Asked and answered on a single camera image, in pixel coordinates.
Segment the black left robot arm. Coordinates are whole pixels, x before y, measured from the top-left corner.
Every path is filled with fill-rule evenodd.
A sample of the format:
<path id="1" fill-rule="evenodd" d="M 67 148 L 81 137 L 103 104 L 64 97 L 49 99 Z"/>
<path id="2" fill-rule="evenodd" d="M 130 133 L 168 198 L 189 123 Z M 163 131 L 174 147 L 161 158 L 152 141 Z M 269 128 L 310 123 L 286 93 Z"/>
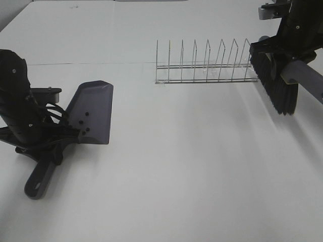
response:
<path id="1" fill-rule="evenodd" d="M 78 131 L 68 121 L 69 114 L 55 98 L 60 88 L 31 88 L 25 59 L 9 49 L 1 49 L 1 141 L 15 146 L 36 161 L 53 153 L 60 165 L 63 150 Z"/>

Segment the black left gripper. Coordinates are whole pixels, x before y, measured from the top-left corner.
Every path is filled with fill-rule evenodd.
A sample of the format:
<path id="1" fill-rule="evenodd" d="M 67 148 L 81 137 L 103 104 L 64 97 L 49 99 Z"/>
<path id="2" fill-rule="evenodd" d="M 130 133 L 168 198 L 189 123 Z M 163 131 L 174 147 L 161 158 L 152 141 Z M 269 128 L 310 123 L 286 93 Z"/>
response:
<path id="1" fill-rule="evenodd" d="M 35 161 L 49 153 L 50 161 L 61 165 L 64 149 L 73 143 L 73 128 L 70 125 L 42 123 L 39 127 L 28 127 L 23 131 L 9 125 L 1 128 L 1 141 L 16 147 L 16 152 Z"/>

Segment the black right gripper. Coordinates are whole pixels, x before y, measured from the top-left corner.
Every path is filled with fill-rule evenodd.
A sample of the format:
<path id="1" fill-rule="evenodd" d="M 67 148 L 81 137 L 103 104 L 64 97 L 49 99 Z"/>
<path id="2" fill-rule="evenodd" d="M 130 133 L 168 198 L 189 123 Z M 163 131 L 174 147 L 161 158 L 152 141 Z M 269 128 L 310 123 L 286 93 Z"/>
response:
<path id="1" fill-rule="evenodd" d="M 305 57 L 322 48 L 322 15 L 260 15 L 260 20 L 280 18 L 275 36 L 250 45 L 250 62 L 270 60 L 270 55 Z"/>

